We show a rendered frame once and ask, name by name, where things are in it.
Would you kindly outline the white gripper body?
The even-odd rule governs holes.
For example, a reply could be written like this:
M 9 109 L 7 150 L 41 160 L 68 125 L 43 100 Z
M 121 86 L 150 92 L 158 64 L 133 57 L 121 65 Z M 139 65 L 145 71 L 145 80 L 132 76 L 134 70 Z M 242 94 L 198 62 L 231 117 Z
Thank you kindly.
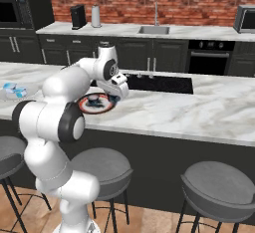
M 119 97 L 121 100 L 128 96 L 128 83 L 123 82 L 121 84 L 116 83 L 113 80 L 100 81 L 100 88 L 105 91 L 106 94 Z

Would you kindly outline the red rimmed plate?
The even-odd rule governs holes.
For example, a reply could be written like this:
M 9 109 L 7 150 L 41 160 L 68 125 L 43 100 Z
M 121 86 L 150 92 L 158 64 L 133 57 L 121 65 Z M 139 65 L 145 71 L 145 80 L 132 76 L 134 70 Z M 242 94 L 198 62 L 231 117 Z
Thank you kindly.
M 87 115 L 98 115 L 112 110 L 119 98 L 105 93 L 91 93 L 78 100 L 80 110 Z

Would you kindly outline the black hob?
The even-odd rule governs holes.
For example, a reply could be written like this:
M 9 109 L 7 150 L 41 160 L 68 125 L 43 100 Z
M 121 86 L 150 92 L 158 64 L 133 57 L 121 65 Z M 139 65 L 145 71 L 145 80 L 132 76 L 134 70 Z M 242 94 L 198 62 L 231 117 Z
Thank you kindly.
M 191 78 L 126 74 L 130 90 L 193 94 Z

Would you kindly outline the dark lower cupboard run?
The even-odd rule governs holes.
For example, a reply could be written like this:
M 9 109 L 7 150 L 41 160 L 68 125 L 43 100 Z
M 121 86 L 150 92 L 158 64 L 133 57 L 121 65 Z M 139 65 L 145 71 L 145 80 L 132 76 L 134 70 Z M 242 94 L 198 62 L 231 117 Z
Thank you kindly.
M 39 34 L 44 62 L 68 66 L 82 58 L 97 58 L 100 42 L 116 46 L 119 68 L 183 73 L 188 42 L 159 38 Z

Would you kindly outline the steel sink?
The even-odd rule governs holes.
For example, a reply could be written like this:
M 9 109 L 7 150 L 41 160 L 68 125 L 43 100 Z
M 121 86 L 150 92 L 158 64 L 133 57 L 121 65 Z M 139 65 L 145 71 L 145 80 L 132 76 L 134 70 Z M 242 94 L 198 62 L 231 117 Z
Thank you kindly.
M 169 33 L 169 28 L 160 26 L 141 26 L 138 32 L 140 34 L 167 35 Z

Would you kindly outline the white paper towel roll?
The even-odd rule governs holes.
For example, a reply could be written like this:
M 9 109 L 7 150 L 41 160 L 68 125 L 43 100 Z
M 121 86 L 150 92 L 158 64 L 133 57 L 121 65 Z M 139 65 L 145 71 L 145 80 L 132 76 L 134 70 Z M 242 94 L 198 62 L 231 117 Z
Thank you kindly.
M 100 6 L 99 5 L 94 5 L 92 7 L 92 26 L 94 28 L 101 27 Z

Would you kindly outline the grey round bar stool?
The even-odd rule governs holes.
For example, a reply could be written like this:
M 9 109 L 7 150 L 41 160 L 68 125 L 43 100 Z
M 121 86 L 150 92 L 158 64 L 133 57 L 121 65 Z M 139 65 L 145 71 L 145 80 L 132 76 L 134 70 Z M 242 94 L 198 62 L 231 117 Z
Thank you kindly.
M 15 136 L 0 136 L 0 186 L 3 187 L 10 202 L 16 216 L 16 222 L 21 226 L 23 233 L 28 233 L 22 220 L 22 215 L 27 206 L 19 211 L 15 203 L 15 200 L 17 200 L 20 206 L 23 205 L 22 194 L 16 191 L 16 184 L 18 187 L 27 188 L 22 180 L 26 181 L 26 176 L 31 178 L 31 174 L 20 173 L 20 170 L 25 167 L 25 148 L 26 143 L 23 139 Z
M 114 233 L 118 233 L 115 198 L 124 196 L 127 224 L 128 215 L 128 194 L 127 189 L 130 183 L 132 169 L 128 159 L 119 151 L 111 148 L 91 148 L 76 155 L 71 163 L 78 171 L 94 175 L 100 183 L 100 193 L 97 201 L 108 201 L 110 203 L 109 215 L 112 217 Z
M 255 213 L 255 184 L 239 169 L 218 161 L 200 161 L 190 165 L 183 174 L 184 201 L 175 233 L 179 233 L 186 205 L 196 216 L 191 233 L 199 230 L 201 216 L 218 222 L 215 233 L 223 223 L 233 223 L 232 233 L 239 224 Z

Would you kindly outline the black coffee machine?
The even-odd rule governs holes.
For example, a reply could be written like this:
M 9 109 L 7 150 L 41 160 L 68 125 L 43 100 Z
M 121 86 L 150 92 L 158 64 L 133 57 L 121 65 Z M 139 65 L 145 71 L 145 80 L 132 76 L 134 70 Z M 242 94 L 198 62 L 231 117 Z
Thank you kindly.
M 70 8 L 73 30 L 79 30 L 87 24 L 85 6 L 82 4 Z

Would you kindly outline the steel tap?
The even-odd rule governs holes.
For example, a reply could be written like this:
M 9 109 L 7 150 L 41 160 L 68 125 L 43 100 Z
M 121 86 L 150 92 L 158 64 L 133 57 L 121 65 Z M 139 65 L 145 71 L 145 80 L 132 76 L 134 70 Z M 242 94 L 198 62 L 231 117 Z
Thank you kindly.
M 159 26 L 158 23 L 158 11 L 157 11 L 158 7 L 157 7 L 157 2 L 154 3 L 154 26 Z

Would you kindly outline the dark tall cupboard unit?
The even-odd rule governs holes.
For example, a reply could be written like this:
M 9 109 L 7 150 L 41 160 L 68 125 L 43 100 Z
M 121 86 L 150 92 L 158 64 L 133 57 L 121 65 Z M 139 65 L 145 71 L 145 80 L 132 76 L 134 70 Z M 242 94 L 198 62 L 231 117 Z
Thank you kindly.
M 32 29 L 0 28 L 0 62 L 42 64 L 36 32 L 54 22 L 51 0 L 27 0 Z

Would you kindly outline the dark narrow lower cupboard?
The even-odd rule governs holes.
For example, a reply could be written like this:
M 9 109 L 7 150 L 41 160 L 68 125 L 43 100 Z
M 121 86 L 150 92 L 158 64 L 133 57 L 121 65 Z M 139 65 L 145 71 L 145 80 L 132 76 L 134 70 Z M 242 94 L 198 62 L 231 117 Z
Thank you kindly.
M 255 42 L 236 42 L 228 76 L 255 77 Z

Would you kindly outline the black built-in microwave oven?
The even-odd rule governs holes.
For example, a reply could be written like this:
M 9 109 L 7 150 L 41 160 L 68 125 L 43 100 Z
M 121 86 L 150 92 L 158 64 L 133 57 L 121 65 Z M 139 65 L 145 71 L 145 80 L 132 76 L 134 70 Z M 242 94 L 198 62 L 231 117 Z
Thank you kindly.
M 27 0 L 0 0 L 0 28 L 33 28 Z

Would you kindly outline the grey countertop microwave oven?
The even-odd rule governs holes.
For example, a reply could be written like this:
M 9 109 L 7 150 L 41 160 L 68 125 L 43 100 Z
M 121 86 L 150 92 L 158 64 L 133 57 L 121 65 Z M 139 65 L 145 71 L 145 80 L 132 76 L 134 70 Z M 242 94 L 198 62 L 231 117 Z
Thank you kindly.
M 239 5 L 233 25 L 239 34 L 255 34 L 255 5 Z

